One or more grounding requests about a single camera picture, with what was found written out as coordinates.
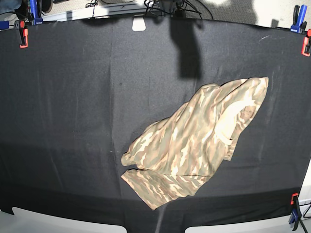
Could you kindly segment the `blue clamp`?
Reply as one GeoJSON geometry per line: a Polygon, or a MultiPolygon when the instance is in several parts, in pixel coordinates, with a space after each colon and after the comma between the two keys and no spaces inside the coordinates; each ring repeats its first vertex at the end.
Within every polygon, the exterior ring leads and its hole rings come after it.
{"type": "Polygon", "coordinates": [[[42,13],[42,1],[41,0],[29,0],[30,3],[30,15],[31,23],[33,25],[43,24],[42,13]]]}
{"type": "Polygon", "coordinates": [[[293,24],[290,31],[294,33],[304,33],[307,22],[304,20],[307,12],[307,5],[296,5],[293,12],[293,24]]]}
{"type": "Polygon", "coordinates": [[[301,220],[301,211],[300,211],[300,206],[299,206],[299,200],[298,200],[298,193],[292,194],[291,197],[291,217],[289,220],[289,224],[292,228],[292,231],[296,231],[299,225],[299,222],[301,220]]]}

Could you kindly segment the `orange clamp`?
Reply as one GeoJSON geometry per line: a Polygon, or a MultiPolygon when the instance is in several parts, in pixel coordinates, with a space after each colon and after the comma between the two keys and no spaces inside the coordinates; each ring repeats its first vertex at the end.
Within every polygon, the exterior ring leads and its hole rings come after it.
{"type": "Polygon", "coordinates": [[[311,29],[308,29],[304,37],[301,54],[307,57],[311,56],[311,29]]]}
{"type": "Polygon", "coordinates": [[[19,38],[19,47],[21,49],[28,47],[28,29],[24,20],[17,20],[14,22],[14,28],[17,31],[19,38]]]}

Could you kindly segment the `black table cloth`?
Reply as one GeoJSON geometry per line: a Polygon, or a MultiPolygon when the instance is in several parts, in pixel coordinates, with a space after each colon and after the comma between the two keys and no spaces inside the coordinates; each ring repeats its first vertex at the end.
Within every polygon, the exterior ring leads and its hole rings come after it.
{"type": "Polygon", "coordinates": [[[311,158],[311,60],[303,36],[228,22],[56,22],[0,33],[0,208],[121,225],[130,233],[285,216],[311,158]],[[269,78],[231,161],[194,197],[151,210],[121,156],[200,86],[269,78]]]}

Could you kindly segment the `camouflage t-shirt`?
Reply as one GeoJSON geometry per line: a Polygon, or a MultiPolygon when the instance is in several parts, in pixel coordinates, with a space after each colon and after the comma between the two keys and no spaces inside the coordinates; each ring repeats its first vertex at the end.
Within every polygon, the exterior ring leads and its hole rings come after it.
{"type": "Polygon", "coordinates": [[[268,77],[201,86],[170,117],[154,122],[121,157],[122,179],[150,209],[194,196],[230,161],[260,109],[268,77]]]}

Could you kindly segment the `orange clamp top left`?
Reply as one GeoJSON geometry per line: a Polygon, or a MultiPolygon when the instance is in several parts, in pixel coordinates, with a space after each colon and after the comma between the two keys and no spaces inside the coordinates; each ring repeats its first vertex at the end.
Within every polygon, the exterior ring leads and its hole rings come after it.
{"type": "Polygon", "coordinates": [[[14,22],[14,28],[17,31],[19,38],[19,47],[21,49],[28,47],[28,29],[24,20],[17,20],[14,22]]]}

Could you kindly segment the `blue clamp top right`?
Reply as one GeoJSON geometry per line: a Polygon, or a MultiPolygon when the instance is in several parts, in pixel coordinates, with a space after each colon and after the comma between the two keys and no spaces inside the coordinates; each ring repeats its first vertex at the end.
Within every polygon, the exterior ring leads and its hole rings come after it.
{"type": "Polygon", "coordinates": [[[307,22],[304,20],[307,12],[307,5],[296,5],[293,12],[293,24],[290,31],[294,33],[304,33],[307,22]]]}

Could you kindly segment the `blue clamp top left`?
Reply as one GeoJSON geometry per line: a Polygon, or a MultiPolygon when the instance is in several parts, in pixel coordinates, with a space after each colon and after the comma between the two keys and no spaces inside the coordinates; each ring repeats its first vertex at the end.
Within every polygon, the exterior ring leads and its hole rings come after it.
{"type": "Polygon", "coordinates": [[[33,25],[43,24],[42,13],[42,1],[41,0],[29,0],[30,3],[30,15],[31,23],[33,25]]]}

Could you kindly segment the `blue clamp bottom right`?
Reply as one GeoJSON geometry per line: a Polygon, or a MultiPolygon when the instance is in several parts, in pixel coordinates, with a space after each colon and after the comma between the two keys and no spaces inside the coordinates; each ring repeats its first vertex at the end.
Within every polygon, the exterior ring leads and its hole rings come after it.
{"type": "Polygon", "coordinates": [[[300,206],[299,206],[299,200],[298,200],[298,193],[292,194],[291,197],[291,217],[289,220],[289,224],[292,228],[292,231],[296,231],[299,225],[299,222],[301,220],[301,211],[300,211],[300,206]]]}

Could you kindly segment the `orange clamp top right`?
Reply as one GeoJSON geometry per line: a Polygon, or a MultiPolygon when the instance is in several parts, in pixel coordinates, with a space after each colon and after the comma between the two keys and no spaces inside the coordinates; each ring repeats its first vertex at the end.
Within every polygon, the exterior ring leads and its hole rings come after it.
{"type": "Polygon", "coordinates": [[[307,57],[311,56],[311,29],[308,29],[304,37],[301,54],[307,57]]]}

